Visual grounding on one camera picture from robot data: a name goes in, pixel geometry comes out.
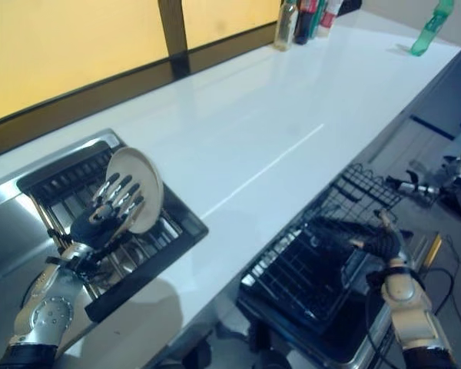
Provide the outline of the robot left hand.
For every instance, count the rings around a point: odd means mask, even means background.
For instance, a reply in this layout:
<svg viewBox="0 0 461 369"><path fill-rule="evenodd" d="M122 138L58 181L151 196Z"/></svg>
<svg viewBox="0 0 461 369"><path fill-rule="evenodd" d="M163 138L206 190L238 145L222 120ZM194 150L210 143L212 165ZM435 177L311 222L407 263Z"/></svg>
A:
<svg viewBox="0 0 461 369"><path fill-rule="evenodd" d="M118 245L144 204L141 184L131 175L115 172L95 192L89 206L70 227L71 239L90 248L88 256L101 260Z"/></svg>

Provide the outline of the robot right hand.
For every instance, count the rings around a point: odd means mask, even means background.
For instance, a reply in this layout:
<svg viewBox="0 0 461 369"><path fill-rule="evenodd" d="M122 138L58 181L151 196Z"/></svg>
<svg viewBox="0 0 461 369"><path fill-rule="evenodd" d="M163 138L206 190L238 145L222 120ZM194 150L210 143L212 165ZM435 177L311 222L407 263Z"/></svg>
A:
<svg viewBox="0 0 461 369"><path fill-rule="evenodd" d="M353 248L379 258L385 266L412 267L413 259L406 251L406 243L401 230L390 219L386 209L374 211L381 221L381 228L370 241L361 241L351 238L348 243Z"/></svg>

